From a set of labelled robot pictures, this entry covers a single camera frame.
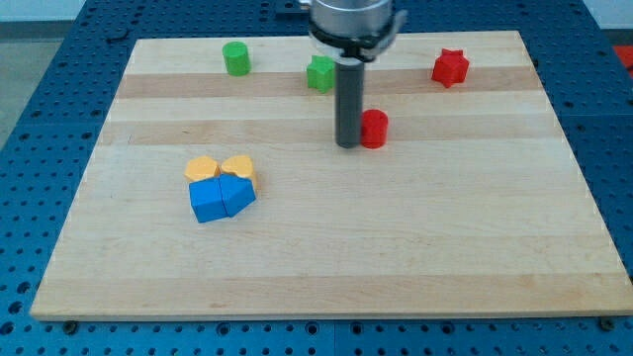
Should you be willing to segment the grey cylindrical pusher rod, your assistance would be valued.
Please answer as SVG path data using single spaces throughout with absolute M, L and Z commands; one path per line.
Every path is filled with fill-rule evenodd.
M 360 144 L 365 64 L 335 66 L 335 142 L 343 148 Z

